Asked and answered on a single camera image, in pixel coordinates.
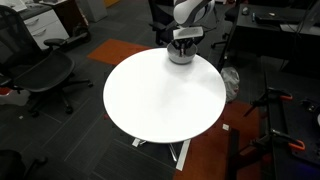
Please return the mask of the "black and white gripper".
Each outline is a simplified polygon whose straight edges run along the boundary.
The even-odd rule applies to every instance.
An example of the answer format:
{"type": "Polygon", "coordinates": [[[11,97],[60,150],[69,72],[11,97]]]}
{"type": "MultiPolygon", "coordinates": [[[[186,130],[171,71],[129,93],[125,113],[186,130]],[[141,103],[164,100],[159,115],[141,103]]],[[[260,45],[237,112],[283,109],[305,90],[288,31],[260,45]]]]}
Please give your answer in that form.
{"type": "MultiPolygon", "coordinates": [[[[188,27],[188,28],[179,28],[173,31],[173,39],[174,40],[183,40],[189,39],[194,43],[197,42],[198,39],[202,38],[204,35],[203,28],[200,26],[197,27],[188,27]]],[[[187,43],[183,43],[181,47],[181,56],[186,54],[187,43]]],[[[180,51],[180,44],[176,44],[176,49],[180,51]]]]}

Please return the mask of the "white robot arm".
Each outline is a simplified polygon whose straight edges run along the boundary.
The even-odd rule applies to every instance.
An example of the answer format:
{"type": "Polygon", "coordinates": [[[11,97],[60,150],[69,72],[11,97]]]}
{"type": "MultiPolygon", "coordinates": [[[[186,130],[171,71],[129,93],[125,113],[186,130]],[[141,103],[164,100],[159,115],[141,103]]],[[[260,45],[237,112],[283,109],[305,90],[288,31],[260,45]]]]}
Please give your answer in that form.
{"type": "Polygon", "coordinates": [[[214,8],[215,0],[174,0],[173,17],[177,28],[173,31],[173,46],[184,55],[196,38],[204,35],[197,22],[214,8]]]}

